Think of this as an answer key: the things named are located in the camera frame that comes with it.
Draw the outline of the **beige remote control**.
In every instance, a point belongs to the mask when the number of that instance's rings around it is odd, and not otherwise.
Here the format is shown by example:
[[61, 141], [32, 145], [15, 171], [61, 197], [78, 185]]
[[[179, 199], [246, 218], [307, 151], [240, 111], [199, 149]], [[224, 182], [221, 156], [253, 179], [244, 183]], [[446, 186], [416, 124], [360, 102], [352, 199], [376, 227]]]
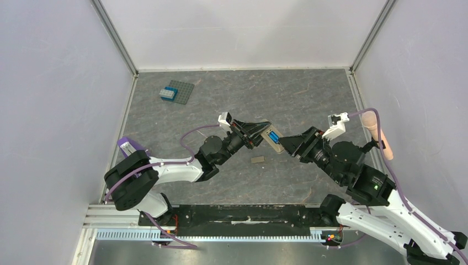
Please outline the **beige remote control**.
[[274, 149], [278, 154], [285, 151], [284, 147], [279, 143], [279, 139], [283, 135], [270, 124], [266, 129], [264, 129], [261, 134], [262, 138]]

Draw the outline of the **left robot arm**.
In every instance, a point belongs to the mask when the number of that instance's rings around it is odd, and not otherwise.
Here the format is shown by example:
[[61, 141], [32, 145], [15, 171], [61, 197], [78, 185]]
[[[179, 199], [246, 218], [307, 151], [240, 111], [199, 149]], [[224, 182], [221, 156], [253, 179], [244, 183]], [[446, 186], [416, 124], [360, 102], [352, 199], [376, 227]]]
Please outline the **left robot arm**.
[[180, 145], [190, 156], [179, 159], [162, 159], [150, 156], [123, 138], [125, 158], [111, 168], [104, 181], [108, 192], [106, 203], [112, 202], [118, 211], [136, 209], [150, 214], [159, 225], [168, 225], [173, 219], [173, 210], [167, 197], [151, 194], [157, 184], [169, 182], [204, 182], [218, 174], [219, 166], [228, 161], [241, 148], [253, 149], [262, 141], [262, 133], [270, 126], [269, 121], [249, 123], [232, 119], [230, 113], [219, 115], [217, 126], [226, 132], [226, 137], [207, 137], [194, 152], [183, 140]]

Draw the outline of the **beige battery cover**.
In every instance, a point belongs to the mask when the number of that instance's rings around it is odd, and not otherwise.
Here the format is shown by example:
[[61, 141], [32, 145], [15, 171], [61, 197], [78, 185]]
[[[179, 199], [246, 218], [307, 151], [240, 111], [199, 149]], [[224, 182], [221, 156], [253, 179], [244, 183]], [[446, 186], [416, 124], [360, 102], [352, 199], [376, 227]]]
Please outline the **beige battery cover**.
[[252, 157], [251, 158], [252, 163], [262, 163], [265, 162], [265, 157], [264, 156], [257, 156], [257, 157]]

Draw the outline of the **blue battery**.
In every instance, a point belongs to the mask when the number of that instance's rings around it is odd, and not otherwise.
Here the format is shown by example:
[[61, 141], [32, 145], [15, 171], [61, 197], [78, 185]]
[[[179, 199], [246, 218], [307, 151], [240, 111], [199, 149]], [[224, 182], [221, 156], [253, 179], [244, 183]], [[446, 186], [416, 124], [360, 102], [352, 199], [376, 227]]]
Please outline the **blue battery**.
[[272, 140], [272, 142], [274, 142], [275, 144], [278, 143], [278, 139], [274, 134], [270, 133], [270, 134], [268, 134], [268, 136]]
[[274, 143], [276, 143], [276, 144], [279, 143], [279, 136], [278, 136], [274, 131], [271, 131], [271, 132], [269, 133], [269, 137], [271, 138], [271, 140], [272, 140]]

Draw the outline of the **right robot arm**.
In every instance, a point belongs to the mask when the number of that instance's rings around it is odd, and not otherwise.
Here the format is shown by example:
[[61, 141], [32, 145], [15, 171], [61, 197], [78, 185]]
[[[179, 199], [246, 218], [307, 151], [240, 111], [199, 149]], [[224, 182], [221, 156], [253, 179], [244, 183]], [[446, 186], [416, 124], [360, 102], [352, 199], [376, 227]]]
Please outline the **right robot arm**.
[[319, 219], [325, 225], [339, 224], [386, 243], [406, 256], [409, 264], [460, 264], [467, 236], [449, 231], [428, 220], [399, 191], [385, 173], [367, 165], [365, 156], [375, 146], [359, 147], [349, 141], [330, 145], [323, 132], [311, 127], [279, 143], [302, 163], [313, 163], [352, 198], [329, 194], [322, 201]]

